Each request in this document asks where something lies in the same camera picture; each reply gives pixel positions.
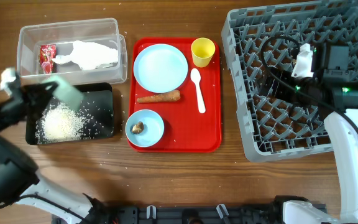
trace cup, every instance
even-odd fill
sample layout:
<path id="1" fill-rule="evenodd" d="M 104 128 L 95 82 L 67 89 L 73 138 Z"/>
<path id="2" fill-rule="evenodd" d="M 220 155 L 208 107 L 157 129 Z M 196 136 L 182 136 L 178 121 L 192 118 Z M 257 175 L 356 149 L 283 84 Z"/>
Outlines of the cup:
<path id="1" fill-rule="evenodd" d="M 193 57 L 193 63 L 203 68 L 209 64 L 212 56 L 215 53 L 215 44 L 208 38 L 199 38 L 193 41 L 191 44 L 191 55 Z"/>

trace gray wire rack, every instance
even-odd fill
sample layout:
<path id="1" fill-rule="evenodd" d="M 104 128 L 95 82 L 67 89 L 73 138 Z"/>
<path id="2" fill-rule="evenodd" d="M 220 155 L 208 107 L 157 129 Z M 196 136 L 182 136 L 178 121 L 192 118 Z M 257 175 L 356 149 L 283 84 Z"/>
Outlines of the gray wire rack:
<path id="1" fill-rule="evenodd" d="M 262 76 L 260 48 L 274 35 L 288 35 L 301 44 L 321 42 L 350 47 L 349 70 L 358 82 L 358 0 L 313 1 L 276 6 L 234 9 L 222 30 L 224 54 L 237 98 L 244 152 L 252 162 L 293 159 L 332 151 L 324 123 L 315 118 L 316 107 L 295 107 L 275 98 L 259 96 L 255 85 Z M 267 63 L 292 71 L 288 49 L 293 43 L 269 43 Z M 309 121 L 301 124 L 295 121 Z"/>

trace wooden table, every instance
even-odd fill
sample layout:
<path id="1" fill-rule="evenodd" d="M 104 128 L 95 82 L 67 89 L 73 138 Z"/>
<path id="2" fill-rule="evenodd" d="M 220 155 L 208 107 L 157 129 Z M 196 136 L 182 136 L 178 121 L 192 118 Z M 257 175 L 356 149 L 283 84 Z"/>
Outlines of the wooden table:
<path id="1" fill-rule="evenodd" d="M 221 30 L 229 10 L 298 1 L 67 0 L 67 3 L 0 4 L 0 73 L 16 64 L 21 27 L 105 17 L 118 20 L 120 33 L 126 38 L 130 64 L 134 43 L 143 37 L 207 37 L 219 44 L 225 65 Z M 2 135 L 29 153 L 49 179 L 105 202 L 239 205 L 267 203 L 276 195 L 298 195 L 325 203 L 328 212 L 338 216 L 341 199 L 333 153 L 250 163 L 242 148 L 236 97 L 226 66 L 221 76 L 223 142 L 211 154 L 140 154 L 129 147 L 122 133 L 100 141 L 29 146 L 24 140 L 24 123 L 3 131 Z M 122 111 L 118 115 L 119 126 L 127 119 L 124 112 L 128 110 L 129 84 L 130 78 L 114 85 L 114 107 Z M 50 223 L 50 214 L 14 205 L 0 210 L 0 223 Z"/>

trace red package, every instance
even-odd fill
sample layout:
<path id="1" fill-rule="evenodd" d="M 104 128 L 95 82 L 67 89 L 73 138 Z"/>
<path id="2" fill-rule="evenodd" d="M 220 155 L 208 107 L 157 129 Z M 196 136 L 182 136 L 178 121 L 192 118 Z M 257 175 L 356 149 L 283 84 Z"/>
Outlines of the red package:
<path id="1" fill-rule="evenodd" d="M 44 74 L 51 74 L 53 70 L 52 59 L 56 56 L 56 45 L 47 44 L 41 45 L 40 48 L 40 65 Z"/>

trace spoon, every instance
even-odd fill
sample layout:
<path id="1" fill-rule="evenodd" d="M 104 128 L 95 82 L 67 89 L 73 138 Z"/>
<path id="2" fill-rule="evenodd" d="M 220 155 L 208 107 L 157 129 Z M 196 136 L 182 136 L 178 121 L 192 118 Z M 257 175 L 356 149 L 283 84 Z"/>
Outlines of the spoon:
<path id="1" fill-rule="evenodd" d="M 201 75 L 197 68 L 193 68 L 191 70 L 190 78 L 191 81 L 193 81 L 193 83 L 196 85 L 198 111 L 200 113 L 205 113 L 205 104 L 200 88 Z"/>

